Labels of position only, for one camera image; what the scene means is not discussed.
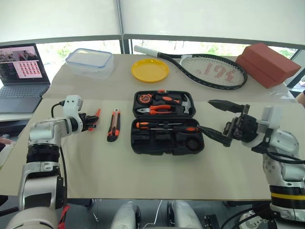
yellow stripe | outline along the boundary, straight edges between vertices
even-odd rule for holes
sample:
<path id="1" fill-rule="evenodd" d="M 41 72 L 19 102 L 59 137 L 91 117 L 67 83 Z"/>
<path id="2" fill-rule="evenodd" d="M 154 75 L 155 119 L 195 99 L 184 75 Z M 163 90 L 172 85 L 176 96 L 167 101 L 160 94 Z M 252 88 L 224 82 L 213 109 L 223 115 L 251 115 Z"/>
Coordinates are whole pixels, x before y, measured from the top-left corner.
<path id="1" fill-rule="evenodd" d="M 305 196 L 285 195 L 285 194 L 278 194 L 273 192 L 271 193 L 271 196 L 281 199 L 305 200 Z"/>

laptop keyboard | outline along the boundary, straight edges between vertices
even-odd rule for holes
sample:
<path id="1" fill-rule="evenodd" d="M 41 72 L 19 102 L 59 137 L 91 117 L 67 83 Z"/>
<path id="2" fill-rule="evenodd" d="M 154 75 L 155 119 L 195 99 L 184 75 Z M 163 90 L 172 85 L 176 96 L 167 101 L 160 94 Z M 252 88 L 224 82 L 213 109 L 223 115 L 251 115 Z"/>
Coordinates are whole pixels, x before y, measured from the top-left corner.
<path id="1" fill-rule="evenodd" d="M 0 98 L 34 98 L 39 97 L 49 85 L 10 85 L 0 89 Z"/>

tennis racket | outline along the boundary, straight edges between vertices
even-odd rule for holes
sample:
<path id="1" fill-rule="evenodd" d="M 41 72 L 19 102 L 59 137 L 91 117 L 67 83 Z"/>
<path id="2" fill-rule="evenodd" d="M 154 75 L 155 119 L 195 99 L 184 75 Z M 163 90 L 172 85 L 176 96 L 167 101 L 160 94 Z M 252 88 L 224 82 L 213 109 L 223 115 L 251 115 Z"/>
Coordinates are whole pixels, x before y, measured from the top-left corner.
<path id="1" fill-rule="evenodd" d="M 159 57 L 176 65 L 187 77 L 202 85 L 235 90 L 247 82 L 246 71 L 237 63 L 210 54 L 172 55 L 135 45 L 136 52 Z"/>

yellow plate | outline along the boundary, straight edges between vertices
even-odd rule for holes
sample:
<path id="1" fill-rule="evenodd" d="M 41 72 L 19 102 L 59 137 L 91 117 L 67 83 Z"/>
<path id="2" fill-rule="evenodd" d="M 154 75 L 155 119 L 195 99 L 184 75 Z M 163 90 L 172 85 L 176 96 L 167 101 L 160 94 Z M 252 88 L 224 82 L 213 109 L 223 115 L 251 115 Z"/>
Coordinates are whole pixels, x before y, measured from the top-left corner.
<path id="1" fill-rule="evenodd" d="M 156 59 L 144 59 L 132 65 L 134 77 L 146 83 L 154 83 L 165 79 L 169 71 L 166 63 Z"/>

clear plastic container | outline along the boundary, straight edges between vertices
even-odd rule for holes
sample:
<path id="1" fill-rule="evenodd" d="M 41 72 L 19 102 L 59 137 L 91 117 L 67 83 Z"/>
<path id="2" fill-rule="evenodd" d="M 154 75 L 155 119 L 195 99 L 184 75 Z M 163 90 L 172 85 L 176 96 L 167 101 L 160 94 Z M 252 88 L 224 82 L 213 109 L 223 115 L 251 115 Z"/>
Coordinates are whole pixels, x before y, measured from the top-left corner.
<path id="1" fill-rule="evenodd" d="M 77 75 L 107 79 L 113 71 L 113 54 L 91 49 L 76 49 L 66 63 Z"/>

